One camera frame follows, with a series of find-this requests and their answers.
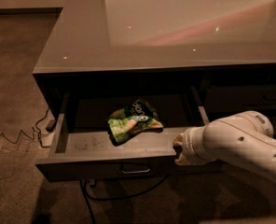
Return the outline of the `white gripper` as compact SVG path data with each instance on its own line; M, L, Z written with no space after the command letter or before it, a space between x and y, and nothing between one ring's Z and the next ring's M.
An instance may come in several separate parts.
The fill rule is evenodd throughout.
M216 160L216 157L204 148L205 129L206 126L191 127L174 137L172 145L182 147L179 157L175 159L177 165L204 165Z

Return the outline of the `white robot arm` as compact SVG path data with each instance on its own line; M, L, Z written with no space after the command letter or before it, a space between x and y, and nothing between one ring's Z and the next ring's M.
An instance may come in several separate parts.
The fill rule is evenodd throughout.
M269 119L256 111L216 119L178 134L179 166L220 160L276 183L276 139Z

